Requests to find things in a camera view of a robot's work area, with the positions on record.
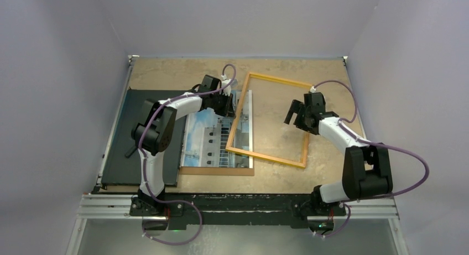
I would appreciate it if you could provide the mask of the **building and sky photo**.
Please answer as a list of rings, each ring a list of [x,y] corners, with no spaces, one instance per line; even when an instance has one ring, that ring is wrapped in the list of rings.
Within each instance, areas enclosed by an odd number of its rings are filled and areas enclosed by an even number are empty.
[[[253,150],[251,109],[252,92],[249,90],[238,116],[232,145],[250,152]],[[233,121],[233,118],[216,115],[212,109],[187,115],[181,166],[252,170],[252,158],[225,150]]]

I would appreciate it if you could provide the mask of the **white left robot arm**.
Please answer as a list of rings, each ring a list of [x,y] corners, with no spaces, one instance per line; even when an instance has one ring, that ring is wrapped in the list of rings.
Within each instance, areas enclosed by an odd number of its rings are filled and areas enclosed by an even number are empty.
[[[142,104],[142,116],[131,131],[140,156],[141,183],[138,200],[152,216],[160,215],[165,208],[161,195],[164,153],[171,143],[175,123],[189,114],[212,109],[222,117],[234,117],[232,85],[235,77],[221,79],[205,75],[202,83],[189,91],[166,100],[147,99]]]

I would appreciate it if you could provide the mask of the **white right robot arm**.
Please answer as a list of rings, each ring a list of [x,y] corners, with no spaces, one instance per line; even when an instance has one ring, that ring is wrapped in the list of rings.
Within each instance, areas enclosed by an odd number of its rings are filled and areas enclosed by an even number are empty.
[[[337,113],[326,110],[323,94],[304,94],[303,101],[292,100],[284,122],[305,132],[329,140],[343,155],[341,180],[316,186],[311,193],[310,206],[323,215],[332,204],[341,201],[368,199],[389,194],[393,190],[389,152],[380,145],[359,141]]]

